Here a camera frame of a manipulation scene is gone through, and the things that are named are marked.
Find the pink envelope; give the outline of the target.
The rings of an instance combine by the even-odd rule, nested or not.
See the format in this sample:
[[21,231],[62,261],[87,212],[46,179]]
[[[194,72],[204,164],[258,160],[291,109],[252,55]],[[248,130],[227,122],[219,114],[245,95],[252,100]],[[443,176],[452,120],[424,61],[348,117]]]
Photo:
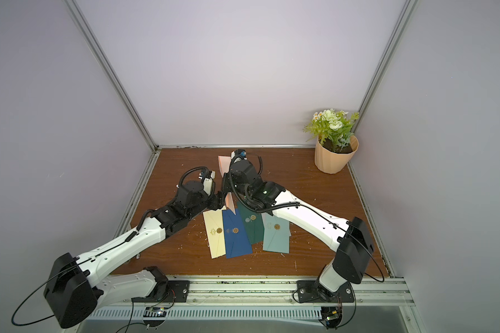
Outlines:
[[231,158],[229,156],[219,156],[219,170],[222,176],[222,191],[225,194],[224,202],[226,209],[230,210],[232,213],[236,213],[236,206],[233,202],[233,196],[231,194],[231,187],[226,179],[227,173],[229,171],[229,166],[231,163]]

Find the navy blue envelope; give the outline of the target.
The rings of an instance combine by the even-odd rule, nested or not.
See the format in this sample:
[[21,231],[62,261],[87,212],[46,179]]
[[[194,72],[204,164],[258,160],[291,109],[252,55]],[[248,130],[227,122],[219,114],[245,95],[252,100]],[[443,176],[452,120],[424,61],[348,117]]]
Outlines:
[[240,212],[236,210],[222,211],[224,240],[227,258],[236,258],[252,254],[252,246],[248,240]]

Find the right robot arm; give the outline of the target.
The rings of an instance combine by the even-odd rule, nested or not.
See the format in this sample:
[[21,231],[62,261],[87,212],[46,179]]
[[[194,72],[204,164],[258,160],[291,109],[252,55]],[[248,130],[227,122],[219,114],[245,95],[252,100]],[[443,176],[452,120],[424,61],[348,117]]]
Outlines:
[[312,287],[304,287],[312,301],[333,302],[345,298],[346,290],[361,284],[375,245],[368,224],[355,217],[343,219],[324,212],[294,195],[278,183],[265,181],[261,171],[247,159],[247,152],[231,153],[223,173],[222,191],[253,213],[266,214],[293,223],[318,238],[335,252]]

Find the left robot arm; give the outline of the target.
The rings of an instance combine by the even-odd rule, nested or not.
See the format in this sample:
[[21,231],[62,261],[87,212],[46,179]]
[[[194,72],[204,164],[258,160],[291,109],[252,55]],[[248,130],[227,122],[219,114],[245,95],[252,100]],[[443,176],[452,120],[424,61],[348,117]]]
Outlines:
[[60,327],[71,328],[94,312],[107,294],[102,281],[115,269],[176,234],[203,211],[225,204],[229,182],[223,179],[217,187],[213,171],[205,166],[190,169],[185,175],[196,171],[199,180],[182,177],[175,197],[158,209],[147,210],[136,227],[96,249],[76,257],[66,253],[54,261],[49,279],[39,288]]

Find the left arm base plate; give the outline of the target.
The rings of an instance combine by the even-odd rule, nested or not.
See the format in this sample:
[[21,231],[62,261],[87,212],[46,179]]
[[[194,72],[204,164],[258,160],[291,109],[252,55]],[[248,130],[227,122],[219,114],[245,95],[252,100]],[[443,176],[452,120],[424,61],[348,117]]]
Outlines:
[[157,282],[153,291],[145,297],[132,298],[133,302],[186,302],[190,280],[168,280]]

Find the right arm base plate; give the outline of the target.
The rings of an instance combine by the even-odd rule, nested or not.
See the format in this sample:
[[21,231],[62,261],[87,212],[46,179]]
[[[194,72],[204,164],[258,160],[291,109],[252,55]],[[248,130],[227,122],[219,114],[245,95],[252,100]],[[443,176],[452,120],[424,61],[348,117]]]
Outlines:
[[342,283],[337,291],[329,291],[317,280],[298,280],[294,292],[299,303],[326,302],[326,303],[354,303],[355,296],[349,282]]

